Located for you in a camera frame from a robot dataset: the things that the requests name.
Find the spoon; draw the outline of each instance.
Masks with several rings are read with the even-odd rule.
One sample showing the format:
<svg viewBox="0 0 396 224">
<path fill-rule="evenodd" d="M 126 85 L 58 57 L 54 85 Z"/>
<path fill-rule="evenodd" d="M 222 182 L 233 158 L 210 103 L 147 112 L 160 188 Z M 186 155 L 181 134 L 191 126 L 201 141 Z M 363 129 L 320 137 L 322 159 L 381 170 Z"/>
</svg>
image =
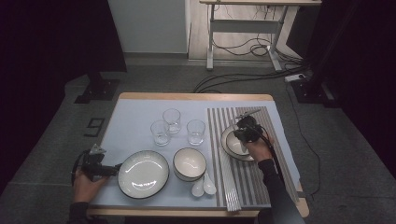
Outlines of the spoon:
<svg viewBox="0 0 396 224">
<path fill-rule="evenodd" d="M 204 190 L 207 194 L 215 194 L 217 191 L 208 173 L 205 173 Z"/>
<path fill-rule="evenodd" d="M 204 195 L 204 179 L 202 177 L 195 182 L 194 186 L 192 186 L 191 192 L 195 197 L 201 197 Z"/>
</svg>

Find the table leg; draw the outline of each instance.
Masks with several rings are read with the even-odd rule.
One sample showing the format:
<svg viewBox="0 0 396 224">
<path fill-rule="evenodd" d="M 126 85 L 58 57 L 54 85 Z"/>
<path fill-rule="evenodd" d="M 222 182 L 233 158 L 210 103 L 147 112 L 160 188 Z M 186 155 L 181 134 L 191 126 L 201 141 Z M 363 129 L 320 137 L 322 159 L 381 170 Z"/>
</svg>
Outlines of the table leg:
<svg viewBox="0 0 396 224">
<path fill-rule="evenodd" d="M 280 32 L 282 31 L 283 23 L 285 21 L 286 13 L 288 12 L 288 8 L 289 8 L 288 6 L 283 7 L 282 15 L 278 21 L 273 42 L 272 42 L 271 46 L 267 47 L 268 54 L 270 55 L 271 62 L 273 63 L 276 71 L 282 71 L 282 67 L 280 66 L 280 63 L 278 60 L 278 55 L 276 53 L 276 45 L 277 45 L 277 41 L 279 40 L 279 37 L 280 37 Z"/>
<path fill-rule="evenodd" d="M 210 23 L 209 23 L 209 46 L 206 54 L 206 69 L 213 70 L 213 28 L 212 22 L 215 20 L 215 5 L 211 5 Z"/>
</svg>

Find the white wall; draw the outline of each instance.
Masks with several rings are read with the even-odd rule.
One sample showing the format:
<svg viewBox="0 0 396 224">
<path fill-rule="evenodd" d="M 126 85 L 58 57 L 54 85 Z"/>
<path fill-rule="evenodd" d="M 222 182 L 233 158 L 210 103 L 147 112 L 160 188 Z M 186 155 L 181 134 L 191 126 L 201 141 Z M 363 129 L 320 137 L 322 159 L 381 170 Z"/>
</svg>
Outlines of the white wall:
<svg viewBox="0 0 396 224">
<path fill-rule="evenodd" d="M 108 0 L 124 52 L 187 53 L 190 0 Z"/>
</svg>

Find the clear glass cup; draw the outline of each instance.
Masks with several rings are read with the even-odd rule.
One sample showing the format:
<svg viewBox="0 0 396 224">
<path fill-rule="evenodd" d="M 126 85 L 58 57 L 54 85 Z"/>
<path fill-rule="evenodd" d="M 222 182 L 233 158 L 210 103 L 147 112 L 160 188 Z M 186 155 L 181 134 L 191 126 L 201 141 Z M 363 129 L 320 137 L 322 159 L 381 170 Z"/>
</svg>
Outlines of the clear glass cup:
<svg viewBox="0 0 396 224">
<path fill-rule="evenodd" d="M 169 133 L 178 133 L 181 129 L 180 112 L 174 108 L 163 112 L 163 120 L 169 124 Z"/>
<path fill-rule="evenodd" d="M 193 146 L 204 142 L 205 124 L 203 121 L 193 119 L 187 124 L 188 140 Z"/>
<path fill-rule="evenodd" d="M 171 140 L 169 133 L 169 124 L 165 120 L 157 120 L 151 124 L 151 132 L 155 144 L 162 147 L 167 145 Z"/>
</svg>

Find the gray mat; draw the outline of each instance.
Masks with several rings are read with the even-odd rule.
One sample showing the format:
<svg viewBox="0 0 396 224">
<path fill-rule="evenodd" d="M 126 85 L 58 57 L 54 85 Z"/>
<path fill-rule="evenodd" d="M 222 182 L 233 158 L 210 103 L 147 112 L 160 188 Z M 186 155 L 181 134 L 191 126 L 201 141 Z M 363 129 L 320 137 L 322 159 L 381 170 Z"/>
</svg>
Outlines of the gray mat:
<svg viewBox="0 0 396 224">
<path fill-rule="evenodd" d="M 264 74 L 271 68 L 204 66 L 129 66 L 128 73 L 104 73 L 120 79 L 112 101 L 75 105 L 89 80 L 65 86 L 66 97 L 29 157 L 0 198 L 0 223 L 65 223 L 72 199 L 70 170 L 77 155 L 100 143 L 117 96 L 124 91 L 191 92 L 204 77 L 229 73 Z M 300 171 L 310 215 L 306 223 L 396 223 L 396 181 L 341 109 L 300 105 L 283 78 L 233 83 L 215 88 L 224 93 L 273 95 Z M 101 132 L 87 128 L 91 119 L 105 119 Z M 321 160 L 320 191 L 318 159 Z M 109 217 L 123 223 L 122 217 Z"/>
</svg>

